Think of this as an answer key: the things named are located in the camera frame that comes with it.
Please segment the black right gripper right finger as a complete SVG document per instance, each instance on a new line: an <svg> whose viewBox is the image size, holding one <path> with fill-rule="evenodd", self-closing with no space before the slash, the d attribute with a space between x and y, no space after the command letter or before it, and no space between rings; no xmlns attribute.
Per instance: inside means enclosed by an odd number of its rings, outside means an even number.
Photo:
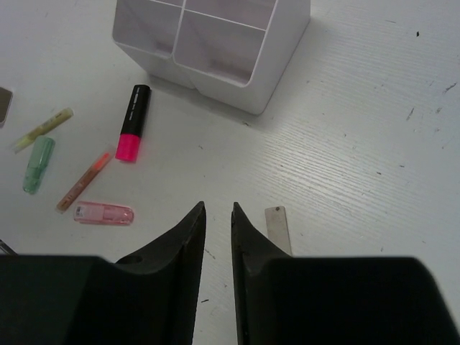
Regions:
<svg viewBox="0 0 460 345"><path fill-rule="evenodd" d="M413 257L292 257L242 207L231 214L240 344L457 344L428 269Z"/></svg>

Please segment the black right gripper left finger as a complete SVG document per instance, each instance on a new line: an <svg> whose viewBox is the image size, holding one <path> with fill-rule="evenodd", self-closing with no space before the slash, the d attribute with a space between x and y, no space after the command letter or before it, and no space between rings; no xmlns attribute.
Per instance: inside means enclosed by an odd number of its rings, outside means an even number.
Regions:
<svg viewBox="0 0 460 345"><path fill-rule="evenodd" d="M92 256L1 257L3 344L190 344L206 237L197 203L115 263Z"/></svg>

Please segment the pink black highlighter marker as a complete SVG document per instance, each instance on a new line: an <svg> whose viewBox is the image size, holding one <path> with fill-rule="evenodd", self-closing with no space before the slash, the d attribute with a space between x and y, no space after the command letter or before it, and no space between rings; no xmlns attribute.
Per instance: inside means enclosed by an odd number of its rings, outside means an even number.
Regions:
<svg viewBox="0 0 460 345"><path fill-rule="evenodd" d="M115 154L115 158L122 162L137 160L151 93L147 85L138 84L132 89Z"/></svg>

